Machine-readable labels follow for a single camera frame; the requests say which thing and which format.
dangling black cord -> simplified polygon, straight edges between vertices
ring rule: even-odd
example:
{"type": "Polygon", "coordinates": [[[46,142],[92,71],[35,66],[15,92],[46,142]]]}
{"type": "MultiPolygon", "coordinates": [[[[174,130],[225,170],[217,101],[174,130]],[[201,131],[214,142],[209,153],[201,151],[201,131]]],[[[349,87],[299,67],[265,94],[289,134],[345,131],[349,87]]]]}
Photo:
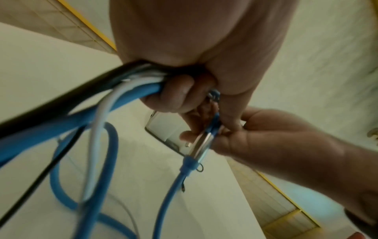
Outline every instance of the dangling black cord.
{"type": "MultiPolygon", "coordinates": [[[[202,170],[197,170],[197,172],[203,172],[204,171],[204,166],[200,163],[200,165],[202,166],[202,170]]],[[[181,191],[184,193],[185,192],[185,185],[184,185],[184,182],[185,182],[185,179],[186,177],[184,178],[184,180],[182,181],[182,184],[181,184],[181,191]]]]}
{"type": "Polygon", "coordinates": [[[17,202],[7,211],[7,213],[0,219],[0,229],[9,221],[9,219],[22,207],[22,205],[30,198],[30,196],[39,187],[42,181],[50,173],[50,171],[64,158],[64,156],[75,145],[80,136],[85,130],[85,126],[78,128],[76,134],[72,137],[68,145],[54,158],[49,165],[41,172],[33,184],[24,192],[24,194],[17,200],[17,202]]]}

thick black cable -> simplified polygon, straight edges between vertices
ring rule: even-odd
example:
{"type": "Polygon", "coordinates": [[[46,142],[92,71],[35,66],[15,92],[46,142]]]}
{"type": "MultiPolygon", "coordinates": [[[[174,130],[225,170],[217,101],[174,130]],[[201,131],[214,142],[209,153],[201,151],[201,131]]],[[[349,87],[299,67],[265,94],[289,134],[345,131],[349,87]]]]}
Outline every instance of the thick black cable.
{"type": "Polygon", "coordinates": [[[70,151],[70,149],[75,145],[80,136],[85,130],[85,126],[78,128],[76,134],[73,136],[68,145],[54,158],[47,167],[41,172],[33,184],[24,192],[24,194],[17,200],[17,202],[7,211],[6,214],[0,219],[0,229],[9,221],[9,219],[22,207],[22,205],[30,198],[30,196],[39,187],[42,181],[50,173],[50,171],[63,159],[63,157],[70,151]]]}
{"type": "Polygon", "coordinates": [[[131,75],[156,71],[166,73],[167,76],[177,74],[196,76],[204,70],[200,66],[167,67],[143,60],[131,62],[97,76],[29,112],[3,122],[0,124],[0,138],[66,115],[86,99],[102,91],[114,88],[122,80],[127,79],[131,75]]]}

silver connector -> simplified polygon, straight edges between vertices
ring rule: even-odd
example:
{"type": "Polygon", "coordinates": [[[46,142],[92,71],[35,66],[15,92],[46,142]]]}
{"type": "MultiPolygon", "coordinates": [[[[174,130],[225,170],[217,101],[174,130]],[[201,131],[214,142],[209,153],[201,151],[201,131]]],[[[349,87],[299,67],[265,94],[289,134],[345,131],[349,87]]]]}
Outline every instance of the silver connector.
{"type": "Polygon", "coordinates": [[[195,159],[198,163],[204,159],[207,151],[210,149],[214,136],[211,133],[200,134],[194,142],[193,148],[189,152],[189,156],[195,159]]]}

person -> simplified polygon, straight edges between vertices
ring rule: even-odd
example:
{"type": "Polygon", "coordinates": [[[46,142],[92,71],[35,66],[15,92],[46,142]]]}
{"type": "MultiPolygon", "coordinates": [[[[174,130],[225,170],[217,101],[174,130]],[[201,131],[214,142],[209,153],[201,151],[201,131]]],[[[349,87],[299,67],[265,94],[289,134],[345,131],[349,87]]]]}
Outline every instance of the person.
{"type": "Polygon", "coordinates": [[[110,19],[124,63],[145,59],[206,72],[170,79],[142,101],[180,113],[193,142],[219,111],[225,126],[213,149],[222,155],[341,203],[370,236],[378,220],[378,153],[321,132],[282,111],[247,107],[285,38],[298,0],[110,0],[110,19]],[[210,89],[218,105],[204,101],[210,89]]]}

